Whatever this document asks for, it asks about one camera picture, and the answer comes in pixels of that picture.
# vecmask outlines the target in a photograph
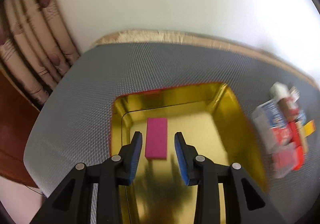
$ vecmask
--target pink block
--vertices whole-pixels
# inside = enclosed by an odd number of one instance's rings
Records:
[[[146,150],[147,159],[167,159],[168,121],[165,117],[148,118]]]

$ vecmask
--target cable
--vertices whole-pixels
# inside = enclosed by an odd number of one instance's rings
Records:
[[[40,193],[40,192],[37,192],[37,191],[35,191],[35,190],[33,190],[33,189],[31,189],[30,187],[28,187],[27,185],[25,185],[24,184],[24,186],[26,186],[28,189],[30,189],[31,191],[34,191],[34,192],[36,192],[37,194],[40,194],[40,195],[43,195],[42,193]]]

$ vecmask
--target patterned curtain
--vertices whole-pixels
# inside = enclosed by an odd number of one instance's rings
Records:
[[[38,108],[79,58],[55,0],[5,0],[0,16],[5,72]]]

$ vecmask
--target yellow metal tray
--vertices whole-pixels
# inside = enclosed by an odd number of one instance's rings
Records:
[[[167,160],[144,157],[147,118],[168,119]],[[120,187],[125,224],[192,224],[197,186],[186,186],[179,173],[174,134],[218,164],[239,162],[267,189],[260,151],[249,121],[232,90],[224,83],[210,83],[155,90],[118,97],[111,119],[111,154],[129,144],[140,131],[143,145],[136,178]],[[221,223],[225,223],[223,186],[219,184]]]

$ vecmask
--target white bottle cap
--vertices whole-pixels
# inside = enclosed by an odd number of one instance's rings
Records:
[[[273,86],[270,88],[270,93],[272,98],[276,102],[278,102],[283,98],[290,97],[290,93],[287,85],[280,82],[276,82],[275,84],[273,84]]]

